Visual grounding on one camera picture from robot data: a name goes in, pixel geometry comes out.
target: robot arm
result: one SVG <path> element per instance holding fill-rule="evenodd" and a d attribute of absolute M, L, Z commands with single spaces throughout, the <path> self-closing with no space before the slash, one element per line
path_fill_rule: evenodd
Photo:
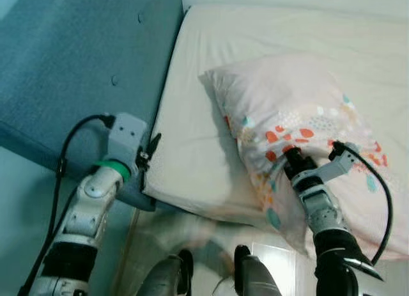
<path fill-rule="evenodd" d="M 77 200 L 63 219 L 30 295 L 88 294 L 88 280 L 104 235 L 107 211 L 124 183 L 139 169 L 148 167 L 151 154 L 139 146 L 145 131 L 145 122 L 126 113 L 116 116 L 107 154 L 97 163 L 100 167 L 96 173 L 79 184 Z"/>
<path fill-rule="evenodd" d="M 347 144 L 353 151 L 356 147 Z M 284 167 L 305 210 L 314 235 L 317 255 L 317 296 L 382 296 L 385 285 L 372 263 L 362 253 L 343 214 L 325 182 L 347 173 L 356 158 L 334 147 L 331 162 L 318 168 L 299 148 L 286 152 Z"/>

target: black cable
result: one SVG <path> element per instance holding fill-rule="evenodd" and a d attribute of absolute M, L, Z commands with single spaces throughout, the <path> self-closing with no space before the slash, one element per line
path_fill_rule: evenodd
<path fill-rule="evenodd" d="M 335 148 L 340 148 L 340 149 L 345 149 L 346 151 L 350 152 L 354 157 L 358 158 L 359 161 L 361 161 L 367 168 L 368 170 L 378 179 L 378 181 L 381 183 L 383 190 L 385 191 L 386 195 L 386 200 L 388 204 L 388 219 L 386 223 L 386 229 L 385 229 L 385 234 L 383 235 L 381 244 L 379 245 L 378 251 L 372 258 L 371 263 L 375 266 L 375 264 L 378 262 L 379 258 L 381 257 L 382 253 L 384 252 L 386 245 L 388 244 L 390 232 L 392 230 L 392 221 L 393 221 L 393 206 L 392 206 L 392 197 L 389 192 L 388 185 L 383 181 L 383 178 L 379 175 L 379 173 L 368 163 L 364 158 L 362 158 L 358 152 L 352 150 L 350 147 L 346 146 L 345 144 L 336 141 L 334 142 L 334 147 Z"/>
<path fill-rule="evenodd" d="M 74 135 L 78 132 L 78 130 L 87 122 L 91 120 L 101 120 L 104 125 L 107 128 L 112 128 L 114 122 L 115 122 L 115 116 L 113 115 L 103 115 L 103 114 L 96 114 L 96 115 L 91 115 L 88 117 L 85 117 L 82 119 L 80 122 L 78 122 L 72 130 L 68 133 L 67 137 L 64 140 L 63 147 L 61 149 L 61 153 L 59 154 L 59 159 L 58 159 L 58 166 L 56 170 L 56 184 L 54 186 L 54 195 L 53 195 L 53 200 L 52 200 L 52 208 L 51 208 L 51 215 L 50 215 L 50 221 L 49 221 L 49 227 L 47 229 L 47 235 L 45 237 L 44 243 L 42 245 L 42 248 L 40 250 L 40 253 L 38 254 L 33 267 L 30 270 L 29 275 L 27 276 L 26 282 L 24 285 L 20 288 L 19 291 L 19 296 L 25 296 L 28 295 L 30 292 L 31 286 L 34 283 L 35 277 L 37 275 L 38 269 L 40 268 L 41 262 L 44 259 L 45 254 L 47 253 L 48 248 L 50 247 L 52 240 L 54 239 L 56 233 L 58 232 L 59 226 L 62 224 L 62 220 L 64 218 L 64 215 L 66 211 L 68 210 L 68 207 L 70 205 L 70 202 L 75 195 L 75 191 L 73 191 L 68 198 L 66 205 L 64 207 L 63 213 L 61 214 L 61 217 L 59 219 L 59 222 L 57 224 L 56 229 L 54 229 L 55 222 L 56 222 L 56 215 L 57 215 L 57 207 L 58 207 L 58 199 L 59 199 L 59 190 L 61 188 L 61 181 L 65 175 L 65 169 L 66 169 L 66 152 L 68 149 L 68 146 L 70 145 L 70 142 Z"/>

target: blue wall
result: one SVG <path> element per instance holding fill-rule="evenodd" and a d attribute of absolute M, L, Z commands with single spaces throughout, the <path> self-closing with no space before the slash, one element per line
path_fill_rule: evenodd
<path fill-rule="evenodd" d="M 43 166 L 85 115 L 153 124 L 181 19 L 181 0 L 0 0 L 0 295 L 16 294 L 43 242 L 54 186 Z M 75 138 L 74 175 L 105 134 L 92 126 Z M 63 184 L 62 202 L 75 184 Z M 116 201 L 109 212 L 91 295 L 109 294 L 134 210 Z"/>
<path fill-rule="evenodd" d="M 89 114 L 152 126 L 182 17 L 181 0 L 18 0 L 0 21 L 0 145 L 54 169 Z M 96 125 L 79 133 L 72 176 L 104 154 L 105 138 Z"/>

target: floor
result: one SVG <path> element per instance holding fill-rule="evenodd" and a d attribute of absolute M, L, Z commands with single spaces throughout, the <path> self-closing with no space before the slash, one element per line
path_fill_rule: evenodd
<path fill-rule="evenodd" d="M 116 294 L 135 295 L 158 261 L 189 248 L 195 261 L 193 294 L 235 295 L 224 289 L 232 285 L 228 278 L 233 273 L 232 258 L 238 244 L 249 246 L 260 257 L 282 296 L 315 295 L 314 262 L 291 250 L 280 236 L 250 226 L 165 211 L 136 213 L 122 272 L 117 276 Z M 388 295 L 409 295 L 409 261 L 381 261 L 377 268 L 387 282 Z"/>

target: bed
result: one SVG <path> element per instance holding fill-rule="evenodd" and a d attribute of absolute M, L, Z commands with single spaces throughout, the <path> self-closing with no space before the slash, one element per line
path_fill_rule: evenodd
<path fill-rule="evenodd" d="M 343 90 L 408 179 L 406 21 L 307 9 L 193 6 L 174 48 L 153 135 L 162 141 L 144 193 L 220 221 L 260 225 L 258 208 L 235 142 L 204 71 L 271 54 L 311 52 Z"/>

